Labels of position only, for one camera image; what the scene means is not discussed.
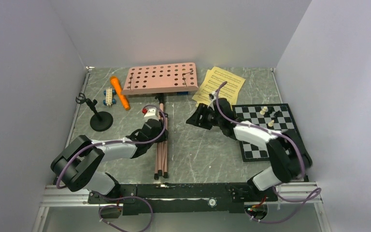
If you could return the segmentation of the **pink music stand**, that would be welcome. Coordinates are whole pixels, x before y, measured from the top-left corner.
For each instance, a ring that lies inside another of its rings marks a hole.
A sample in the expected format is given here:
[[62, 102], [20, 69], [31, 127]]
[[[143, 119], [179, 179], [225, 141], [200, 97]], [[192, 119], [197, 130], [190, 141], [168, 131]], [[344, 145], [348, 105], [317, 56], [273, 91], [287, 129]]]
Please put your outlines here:
[[155, 95], [161, 110], [165, 109], [164, 95], [198, 90], [196, 65], [193, 62], [131, 67], [123, 95]]

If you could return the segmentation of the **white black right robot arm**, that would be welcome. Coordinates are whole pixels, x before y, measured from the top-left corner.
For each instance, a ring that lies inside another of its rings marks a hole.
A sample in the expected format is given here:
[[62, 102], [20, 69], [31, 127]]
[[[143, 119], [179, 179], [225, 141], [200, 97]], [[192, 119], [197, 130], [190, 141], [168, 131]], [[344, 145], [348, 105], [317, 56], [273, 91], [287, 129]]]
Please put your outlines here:
[[304, 176], [313, 164], [294, 129], [272, 130], [244, 121], [224, 98], [211, 105], [199, 104], [186, 123], [206, 130], [216, 126], [231, 139], [267, 150], [271, 166], [247, 181], [247, 194], [253, 201], [259, 201], [273, 186]]

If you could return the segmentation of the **orange toy microphone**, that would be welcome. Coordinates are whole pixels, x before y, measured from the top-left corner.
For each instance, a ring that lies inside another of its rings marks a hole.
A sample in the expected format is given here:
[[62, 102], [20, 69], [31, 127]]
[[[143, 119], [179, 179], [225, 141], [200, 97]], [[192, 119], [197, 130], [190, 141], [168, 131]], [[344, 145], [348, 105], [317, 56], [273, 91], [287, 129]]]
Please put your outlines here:
[[116, 76], [111, 76], [110, 77], [110, 83], [113, 86], [113, 88], [115, 89], [115, 91], [116, 91], [124, 109], [126, 111], [130, 110], [130, 104], [129, 104], [126, 96], [122, 94], [122, 87], [120, 85], [120, 82], [119, 82], [118, 78]]

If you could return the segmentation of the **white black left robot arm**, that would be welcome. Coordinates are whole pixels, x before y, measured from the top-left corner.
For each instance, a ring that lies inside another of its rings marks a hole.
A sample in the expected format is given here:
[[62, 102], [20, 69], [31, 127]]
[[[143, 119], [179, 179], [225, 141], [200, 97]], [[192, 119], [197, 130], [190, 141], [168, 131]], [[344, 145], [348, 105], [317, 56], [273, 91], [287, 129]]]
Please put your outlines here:
[[87, 189], [113, 203], [119, 198], [120, 184], [112, 175], [98, 172], [98, 166], [106, 161], [138, 158], [167, 136], [165, 122], [158, 119], [147, 120], [142, 128], [118, 140], [97, 141], [80, 135], [51, 163], [57, 175], [56, 187], [71, 192]]

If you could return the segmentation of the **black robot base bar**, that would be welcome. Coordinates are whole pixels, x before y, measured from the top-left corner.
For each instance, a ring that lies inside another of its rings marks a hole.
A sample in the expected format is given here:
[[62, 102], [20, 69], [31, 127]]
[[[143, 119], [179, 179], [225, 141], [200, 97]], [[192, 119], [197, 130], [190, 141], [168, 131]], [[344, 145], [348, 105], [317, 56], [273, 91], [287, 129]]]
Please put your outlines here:
[[277, 201], [271, 189], [264, 193], [253, 191], [245, 182], [199, 184], [122, 184], [116, 195], [106, 199], [90, 192], [89, 204], [122, 204], [122, 214], [133, 216], [148, 213], [219, 212], [243, 213], [245, 206], [264, 199]]

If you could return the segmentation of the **black microphone stand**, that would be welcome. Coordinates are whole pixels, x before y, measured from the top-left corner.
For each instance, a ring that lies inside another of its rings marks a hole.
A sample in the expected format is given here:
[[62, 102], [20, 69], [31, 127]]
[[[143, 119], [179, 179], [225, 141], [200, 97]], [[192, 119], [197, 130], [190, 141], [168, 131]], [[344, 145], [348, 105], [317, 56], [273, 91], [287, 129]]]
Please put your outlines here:
[[84, 93], [79, 93], [75, 98], [78, 104], [86, 104], [89, 109], [93, 112], [93, 116], [90, 119], [90, 126], [94, 131], [102, 132], [108, 130], [113, 124], [113, 116], [105, 111], [97, 111], [96, 105], [98, 101], [96, 99], [91, 100], [87, 98]]

